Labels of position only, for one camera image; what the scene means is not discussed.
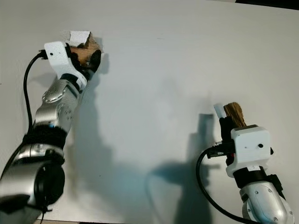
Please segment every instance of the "white backdrop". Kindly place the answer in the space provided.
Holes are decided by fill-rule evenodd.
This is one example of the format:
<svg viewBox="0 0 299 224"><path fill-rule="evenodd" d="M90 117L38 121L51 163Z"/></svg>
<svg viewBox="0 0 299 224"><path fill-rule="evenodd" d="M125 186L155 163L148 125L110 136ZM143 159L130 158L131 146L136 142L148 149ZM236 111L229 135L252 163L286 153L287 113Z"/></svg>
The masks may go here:
<svg viewBox="0 0 299 224"><path fill-rule="evenodd" d="M199 192L194 160L220 140L214 103L236 101L266 127L278 174L299 214L299 12L204 0L3 0L0 3L0 169L27 130L22 79L62 30L90 30L105 57L65 147L66 185L46 219L110 223L234 223ZM39 61L31 108L54 80ZM205 161L205 184L241 215L225 158Z"/></svg>

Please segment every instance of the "white table surface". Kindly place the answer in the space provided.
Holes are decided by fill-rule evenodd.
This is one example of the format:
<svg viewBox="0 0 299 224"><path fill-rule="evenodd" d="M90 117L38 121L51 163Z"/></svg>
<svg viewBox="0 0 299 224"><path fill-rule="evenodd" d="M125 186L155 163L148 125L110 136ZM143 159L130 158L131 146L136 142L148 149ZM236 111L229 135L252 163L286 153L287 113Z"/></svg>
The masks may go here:
<svg viewBox="0 0 299 224"><path fill-rule="evenodd" d="M106 56L67 138L64 194L45 219L235 223L202 197L193 170L220 140L213 104L233 101L270 131L267 173L299 215L298 23L298 11L205 0L2 0L0 169L27 130L28 62L62 30L90 30ZM33 66L34 112L54 77L47 61ZM205 161L206 187L240 216L225 167Z"/></svg>

